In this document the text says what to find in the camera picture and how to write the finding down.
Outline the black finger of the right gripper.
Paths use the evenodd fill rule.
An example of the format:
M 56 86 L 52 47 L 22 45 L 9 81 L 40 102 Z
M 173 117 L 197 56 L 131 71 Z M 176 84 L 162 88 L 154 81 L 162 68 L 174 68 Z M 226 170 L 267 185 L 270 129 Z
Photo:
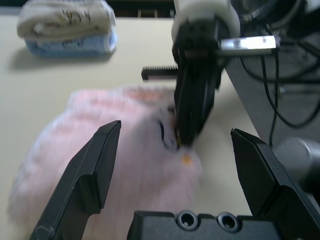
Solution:
M 190 146 L 202 131 L 215 98 L 215 76 L 211 72 L 192 78 L 188 101 L 186 145 Z
M 174 91 L 177 131 L 182 145 L 191 146 L 197 136 L 197 128 L 192 117 L 193 83 L 187 71 L 180 71 Z

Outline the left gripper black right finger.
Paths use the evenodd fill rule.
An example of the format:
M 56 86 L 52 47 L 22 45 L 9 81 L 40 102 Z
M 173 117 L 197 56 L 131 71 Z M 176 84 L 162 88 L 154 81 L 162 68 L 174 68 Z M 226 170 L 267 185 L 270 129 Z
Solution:
M 230 135 L 238 179 L 251 213 L 278 225 L 318 227 L 316 208 L 269 145 L 237 128 Z

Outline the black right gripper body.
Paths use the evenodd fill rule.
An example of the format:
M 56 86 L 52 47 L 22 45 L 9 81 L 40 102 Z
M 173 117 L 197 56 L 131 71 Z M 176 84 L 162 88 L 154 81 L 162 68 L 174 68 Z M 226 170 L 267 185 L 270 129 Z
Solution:
M 176 65 L 145 66 L 143 81 L 175 79 L 187 63 L 209 62 L 224 67 L 230 58 L 268 56 L 280 48 L 274 35 L 231 38 L 226 24 L 219 18 L 187 21 L 178 27 L 172 55 Z

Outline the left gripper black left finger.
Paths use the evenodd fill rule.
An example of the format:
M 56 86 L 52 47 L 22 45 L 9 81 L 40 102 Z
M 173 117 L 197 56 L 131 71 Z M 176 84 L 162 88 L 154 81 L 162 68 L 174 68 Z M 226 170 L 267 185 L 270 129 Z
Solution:
M 121 121 L 101 126 L 70 160 L 32 231 L 32 240 L 80 240 L 100 214 L 110 187 Z

